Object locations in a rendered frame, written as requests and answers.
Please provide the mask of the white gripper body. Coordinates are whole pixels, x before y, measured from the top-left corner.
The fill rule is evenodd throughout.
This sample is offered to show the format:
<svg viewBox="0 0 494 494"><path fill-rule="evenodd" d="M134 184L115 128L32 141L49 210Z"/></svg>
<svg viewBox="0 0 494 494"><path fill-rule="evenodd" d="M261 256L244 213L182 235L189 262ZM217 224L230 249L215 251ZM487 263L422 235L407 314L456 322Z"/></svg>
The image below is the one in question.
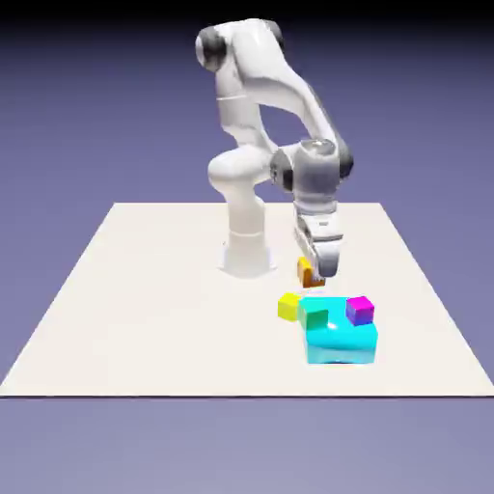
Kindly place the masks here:
<svg viewBox="0 0 494 494"><path fill-rule="evenodd" d="M318 278L337 274L343 229L337 215L298 215L296 241Z"/></svg>

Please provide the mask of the small orange cube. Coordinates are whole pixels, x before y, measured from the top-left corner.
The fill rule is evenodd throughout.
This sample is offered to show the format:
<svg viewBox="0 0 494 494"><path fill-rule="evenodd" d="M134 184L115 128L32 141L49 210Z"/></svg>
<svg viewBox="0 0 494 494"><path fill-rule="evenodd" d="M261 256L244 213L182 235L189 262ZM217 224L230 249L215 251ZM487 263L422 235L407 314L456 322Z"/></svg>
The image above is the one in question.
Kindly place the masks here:
<svg viewBox="0 0 494 494"><path fill-rule="evenodd" d="M324 278L318 278L305 257L300 257L297 260L297 277L303 288L323 287L325 285Z"/></svg>

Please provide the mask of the small green cube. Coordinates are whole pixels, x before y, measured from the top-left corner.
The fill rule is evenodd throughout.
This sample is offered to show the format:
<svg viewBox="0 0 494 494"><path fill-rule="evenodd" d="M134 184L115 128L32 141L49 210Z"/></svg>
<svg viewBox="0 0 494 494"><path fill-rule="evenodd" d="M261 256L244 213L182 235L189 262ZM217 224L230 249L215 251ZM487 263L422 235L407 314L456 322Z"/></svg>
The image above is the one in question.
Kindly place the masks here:
<svg viewBox="0 0 494 494"><path fill-rule="evenodd" d="M297 308L297 318L305 331L324 328L328 324L328 309L324 304L301 300Z"/></svg>

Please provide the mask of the small yellow cube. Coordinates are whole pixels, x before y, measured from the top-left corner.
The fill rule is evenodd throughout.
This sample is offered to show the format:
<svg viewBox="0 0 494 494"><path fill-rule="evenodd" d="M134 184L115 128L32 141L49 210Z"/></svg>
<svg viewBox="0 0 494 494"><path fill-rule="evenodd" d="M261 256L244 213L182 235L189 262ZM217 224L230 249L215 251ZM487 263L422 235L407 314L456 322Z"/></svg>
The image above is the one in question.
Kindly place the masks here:
<svg viewBox="0 0 494 494"><path fill-rule="evenodd" d="M301 296L298 293L286 292L278 300L277 315L287 321L296 321L298 319L298 303Z"/></svg>

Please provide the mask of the large cyan box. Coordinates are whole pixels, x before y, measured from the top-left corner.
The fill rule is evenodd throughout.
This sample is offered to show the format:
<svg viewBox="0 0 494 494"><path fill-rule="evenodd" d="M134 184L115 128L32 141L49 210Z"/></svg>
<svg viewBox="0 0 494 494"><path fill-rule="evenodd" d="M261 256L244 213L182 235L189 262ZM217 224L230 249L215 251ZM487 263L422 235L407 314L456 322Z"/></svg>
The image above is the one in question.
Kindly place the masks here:
<svg viewBox="0 0 494 494"><path fill-rule="evenodd" d="M345 315L347 298L350 297L306 296L301 299L324 304L329 314L326 327L312 331L303 329L309 364L369 364L374 361L377 328L374 322L354 326Z"/></svg>

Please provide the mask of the small magenta cube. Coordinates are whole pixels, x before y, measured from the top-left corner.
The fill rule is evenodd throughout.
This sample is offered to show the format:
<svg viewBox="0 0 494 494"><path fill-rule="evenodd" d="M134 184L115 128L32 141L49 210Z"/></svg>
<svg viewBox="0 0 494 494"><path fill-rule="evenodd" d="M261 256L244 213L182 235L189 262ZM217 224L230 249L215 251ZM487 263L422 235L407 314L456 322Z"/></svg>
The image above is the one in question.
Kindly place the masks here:
<svg viewBox="0 0 494 494"><path fill-rule="evenodd" d="M345 315L354 326L373 323L374 305L366 296L346 299Z"/></svg>

